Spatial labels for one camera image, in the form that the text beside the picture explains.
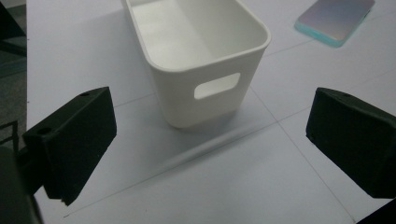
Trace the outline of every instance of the white table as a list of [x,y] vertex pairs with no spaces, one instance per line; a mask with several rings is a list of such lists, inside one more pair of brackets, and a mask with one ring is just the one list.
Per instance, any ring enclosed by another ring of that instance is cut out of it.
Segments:
[[27,2],[27,127],[103,86],[118,123],[70,207],[35,195],[46,223],[355,223],[389,202],[361,190],[304,128],[317,87],[396,115],[394,0],[376,0],[339,49],[293,28],[315,0],[243,2],[273,35],[247,98],[183,132],[161,116],[120,0]]

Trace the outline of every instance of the smartphone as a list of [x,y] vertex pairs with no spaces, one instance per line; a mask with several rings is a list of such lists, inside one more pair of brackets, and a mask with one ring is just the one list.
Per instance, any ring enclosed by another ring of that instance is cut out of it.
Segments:
[[318,0],[294,27],[332,47],[341,47],[373,7],[374,0]]

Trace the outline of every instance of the white container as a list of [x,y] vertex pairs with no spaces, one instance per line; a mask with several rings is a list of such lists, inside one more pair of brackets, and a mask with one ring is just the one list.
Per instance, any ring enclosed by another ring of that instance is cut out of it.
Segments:
[[268,46],[236,0],[126,0],[165,119],[185,128],[238,108]]

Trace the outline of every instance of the dark floor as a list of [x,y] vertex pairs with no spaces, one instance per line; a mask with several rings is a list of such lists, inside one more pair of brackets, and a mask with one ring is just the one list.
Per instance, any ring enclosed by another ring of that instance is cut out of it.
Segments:
[[[7,9],[26,33],[26,5]],[[26,37],[14,37],[7,42],[26,47]],[[21,134],[26,131],[26,58],[0,51],[0,143],[13,135],[18,143],[6,141],[2,146],[21,148]]]

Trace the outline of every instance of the bin handle hole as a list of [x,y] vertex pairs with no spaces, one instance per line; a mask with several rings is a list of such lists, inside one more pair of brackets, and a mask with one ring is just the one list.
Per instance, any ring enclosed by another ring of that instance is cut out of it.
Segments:
[[198,85],[194,90],[194,98],[202,100],[208,96],[219,94],[224,91],[233,89],[238,84],[240,73],[235,73],[227,77],[221,77],[215,80]]

